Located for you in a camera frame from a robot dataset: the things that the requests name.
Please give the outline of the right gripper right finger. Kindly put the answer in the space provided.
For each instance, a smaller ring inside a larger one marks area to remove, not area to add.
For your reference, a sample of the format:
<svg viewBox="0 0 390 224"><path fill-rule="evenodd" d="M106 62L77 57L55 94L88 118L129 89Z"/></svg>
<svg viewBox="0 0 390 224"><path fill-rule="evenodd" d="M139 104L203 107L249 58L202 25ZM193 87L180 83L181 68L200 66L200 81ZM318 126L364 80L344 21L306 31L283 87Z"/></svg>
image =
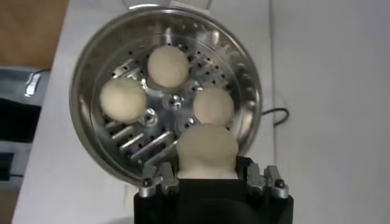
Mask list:
<svg viewBox="0 0 390 224"><path fill-rule="evenodd" d="M270 165L261 173L260 167L250 158L236 157L236 172L239 179L246 182L248 191L255 196L270 194L276 199L287 199L289 187L281 177L277 166Z"/></svg>

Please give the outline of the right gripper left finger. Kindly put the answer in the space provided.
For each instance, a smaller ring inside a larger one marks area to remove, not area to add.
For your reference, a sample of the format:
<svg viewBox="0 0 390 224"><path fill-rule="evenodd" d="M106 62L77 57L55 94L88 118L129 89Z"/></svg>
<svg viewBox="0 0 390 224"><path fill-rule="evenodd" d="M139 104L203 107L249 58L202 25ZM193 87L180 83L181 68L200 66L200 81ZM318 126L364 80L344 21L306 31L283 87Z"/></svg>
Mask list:
<svg viewBox="0 0 390 224"><path fill-rule="evenodd" d="M156 165L145 163L138 188L139 197L151 198L158 192L165 197L175 197L179 193L178 168L177 156L168 156Z"/></svg>

